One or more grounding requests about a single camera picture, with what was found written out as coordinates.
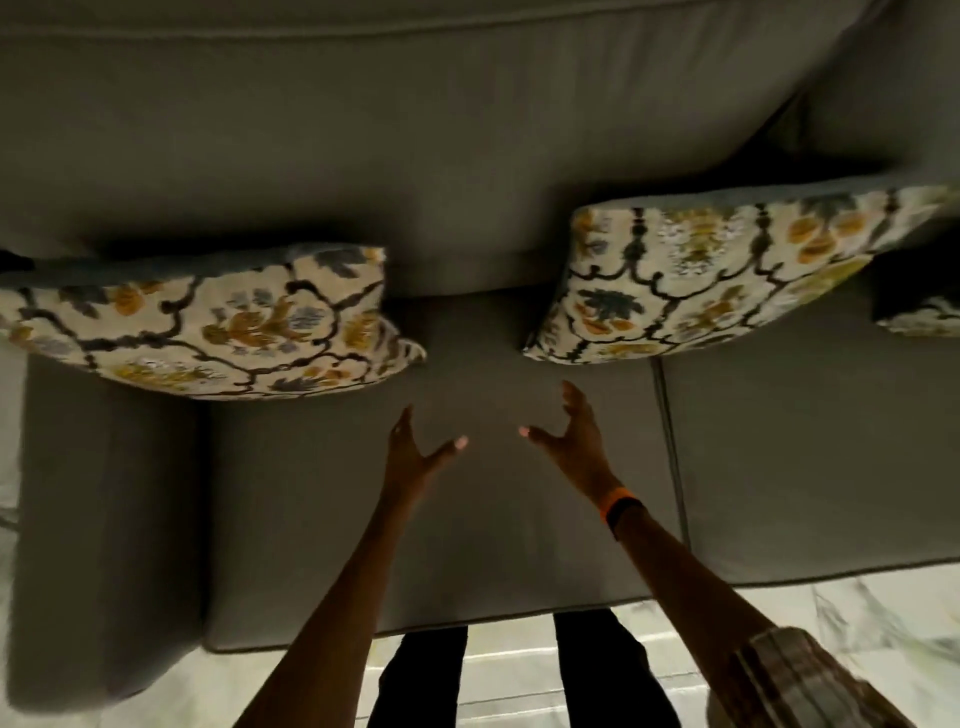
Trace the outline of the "grey sofa seat cushion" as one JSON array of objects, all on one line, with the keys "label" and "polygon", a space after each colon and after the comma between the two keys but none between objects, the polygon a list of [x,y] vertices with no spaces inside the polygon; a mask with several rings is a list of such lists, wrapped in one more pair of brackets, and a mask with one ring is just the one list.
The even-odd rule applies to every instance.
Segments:
[{"label": "grey sofa seat cushion", "polygon": [[850,280],[659,360],[692,551],[739,586],[960,562],[960,339]]},{"label": "grey sofa seat cushion", "polygon": [[594,506],[518,427],[562,433],[561,383],[575,383],[619,480],[680,535],[654,370],[524,357],[550,298],[535,286],[397,300],[390,316],[425,363],[349,393],[210,404],[210,650],[280,649],[299,633],[366,528],[390,428],[410,404],[426,454],[469,443],[404,530],[377,632],[648,596]]}]

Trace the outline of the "person's left forearm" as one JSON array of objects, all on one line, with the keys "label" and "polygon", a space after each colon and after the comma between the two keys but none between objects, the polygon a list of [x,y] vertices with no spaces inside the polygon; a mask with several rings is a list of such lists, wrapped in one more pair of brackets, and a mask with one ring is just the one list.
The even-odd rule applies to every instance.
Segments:
[{"label": "person's left forearm", "polygon": [[383,496],[338,578],[233,728],[354,728],[390,568],[413,500]]}]

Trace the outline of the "black trousers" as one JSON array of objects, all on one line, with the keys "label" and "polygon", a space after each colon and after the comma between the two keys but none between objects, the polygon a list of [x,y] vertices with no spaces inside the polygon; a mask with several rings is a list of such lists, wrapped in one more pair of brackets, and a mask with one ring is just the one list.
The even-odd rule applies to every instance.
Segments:
[{"label": "black trousers", "polygon": [[[643,645],[610,609],[553,614],[570,728],[682,728]],[[455,728],[466,625],[402,637],[366,728]]]}]

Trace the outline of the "orange and black wristband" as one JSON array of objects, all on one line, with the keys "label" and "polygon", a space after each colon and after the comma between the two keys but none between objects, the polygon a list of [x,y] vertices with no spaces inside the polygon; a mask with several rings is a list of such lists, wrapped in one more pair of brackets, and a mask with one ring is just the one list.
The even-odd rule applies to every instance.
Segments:
[{"label": "orange and black wristband", "polygon": [[608,491],[600,498],[596,507],[613,539],[618,542],[618,528],[624,515],[636,509],[646,511],[643,502],[624,486],[616,486]]}]

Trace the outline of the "person's left hand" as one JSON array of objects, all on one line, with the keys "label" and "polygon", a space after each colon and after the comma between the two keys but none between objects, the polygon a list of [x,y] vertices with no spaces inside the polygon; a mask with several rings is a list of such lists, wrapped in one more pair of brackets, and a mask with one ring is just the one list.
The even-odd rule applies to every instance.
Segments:
[{"label": "person's left hand", "polygon": [[386,466],[377,511],[408,513],[434,477],[444,468],[426,469],[414,434],[414,406],[407,405],[388,437]]}]

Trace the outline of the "grey fabric sofa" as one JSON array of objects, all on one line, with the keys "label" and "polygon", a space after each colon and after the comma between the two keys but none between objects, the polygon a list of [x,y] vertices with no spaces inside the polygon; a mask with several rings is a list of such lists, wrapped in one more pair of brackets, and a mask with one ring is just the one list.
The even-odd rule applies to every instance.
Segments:
[{"label": "grey fabric sofa", "polygon": [[[881,252],[859,273],[823,295],[849,281],[859,281],[870,291],[870,320],[874,323],[874,270],[871,267],[874,260],[896,250],[930,243],[960,247],[960,188],[919,181],[883,169],[848,170],[838,167],[831,159],[812,165],[765,139],[763,133],[771,119],[734,156],[702,176],[685,183],[677,181],[669,188],[661,185],[629,197],[594,200],[574,208],[566,221],[565,251],[555,274],[537,284],[449,295],[399,295],[393,292],[389,281],[388,249],[349,241],[300,241],[251,249],[129,259],[98,256],[35,259],[0,249],[0,274],[32,271],[66,261],[197,257],[294,244],[382,247],[386,252],[386,282],[381,310],[404,337],[414,340],[426,351],[426,359],[410,367],[426,363],[428,352],[425,345],[404,334],[392,318],[390,310],[394,302],[548,286],[551,297],[545,313],[521,348],[522,356],[529,358],[523,354],[525,344],[544,320],[567,264],[570,219],[584,206],[643,196],[803,185],[846,177],[886,176],[955,188],[957,195],[951,204],[894,248]],[[27,356],[22,404],[14,404],[12,394],[0,394],[0,417],[21,422],[19,543],[6,679],[10,703],[16,709],[34,714],[90,710],[146,691],[197,648],[214,654],[255,654],[283,649],[222,652],[208,648],[205,640],[210,607],[210,405],[252,403],[270,398],[221,401],[164,394],[107,380],[50,357],[31,354],[11,344],[1,333],[0,342],[15,353]],[[704,347],[678,354],[702,349]],[[659,367],[665,357],[667,355],[564,366],[637,360],[646,360],[652,365],[680,517],[681,530],[677,536],[694,553]],[[359,391],[388,380],[390,378],[362,389],[329,394]],[[290,397],[303,398],[310,396]]]}]

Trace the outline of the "plaid shirt sleeve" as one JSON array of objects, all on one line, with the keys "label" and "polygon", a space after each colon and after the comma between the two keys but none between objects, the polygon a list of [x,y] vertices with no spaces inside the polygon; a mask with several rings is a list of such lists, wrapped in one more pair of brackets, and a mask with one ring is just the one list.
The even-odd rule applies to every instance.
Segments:
[{"label": "plaid shirt sleeve", "polygon": [[706,728],[916,728],[809,632],[775,627],[734,652]]}]

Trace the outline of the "grey sofa back cushion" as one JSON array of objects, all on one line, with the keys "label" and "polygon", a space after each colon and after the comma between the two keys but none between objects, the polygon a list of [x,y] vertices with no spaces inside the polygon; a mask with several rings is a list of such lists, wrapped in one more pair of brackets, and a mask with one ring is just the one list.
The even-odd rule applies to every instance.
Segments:
[{"label": "grey sofa back cushion", "polygon": [[960,0],[870,0],[763,136],[808,164],[960,188]]},{"label": "grey sofa back cushion", "polygon": [[0,0],[0,249],[388,249],[552,279],[567,221],[733,157],[870,0]]}]

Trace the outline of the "person's right hand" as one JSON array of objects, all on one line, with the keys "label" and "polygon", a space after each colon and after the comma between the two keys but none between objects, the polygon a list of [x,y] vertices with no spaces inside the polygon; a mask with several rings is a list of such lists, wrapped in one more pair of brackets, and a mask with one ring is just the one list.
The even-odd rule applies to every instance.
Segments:
[{"label": "person's right hand", "polygon": [[557,436],[564,437],[564,446],[560,452],[546,452],[546,455],[596,507],[608,491],[623,484],[611,468],[594,408],[587,396],[565,380],[561,383],[561,398],[568,422],[563,434]]}]

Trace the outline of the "floral patterned throw pillow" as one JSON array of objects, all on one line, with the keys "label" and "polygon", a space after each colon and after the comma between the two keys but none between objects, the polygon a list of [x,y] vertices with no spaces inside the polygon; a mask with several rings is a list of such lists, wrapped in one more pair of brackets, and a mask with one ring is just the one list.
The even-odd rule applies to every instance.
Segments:
[{"label": "floral patterned throw pillow", "polygon": [[897,249],[870,267],[875,324],[902,336],[960,338],[960,247]]},{"label": "floral patterned throw pillow", "polygon": [[846,282],[956,195],[847,176],[585,205],[523,355],[593,365],[732,341]]},{"label": "floral patterned throw pillow", "polygon": [[384,315],[386,251],[309,243],[0,273],[0,334],[115,383],[207,401],[372,386],[426,360]]}]

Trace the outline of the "person's right forearm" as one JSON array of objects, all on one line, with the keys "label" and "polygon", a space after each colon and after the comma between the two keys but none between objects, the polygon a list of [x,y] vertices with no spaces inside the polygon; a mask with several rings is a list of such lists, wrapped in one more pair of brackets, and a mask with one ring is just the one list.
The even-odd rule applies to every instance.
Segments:
[{"label": "person's right forearm", "polygon": [[693,657],[731,724],[747,726],[739,650],[774,629],[765,614],[697,560],[636,499],[617,503],[613,534]]}]

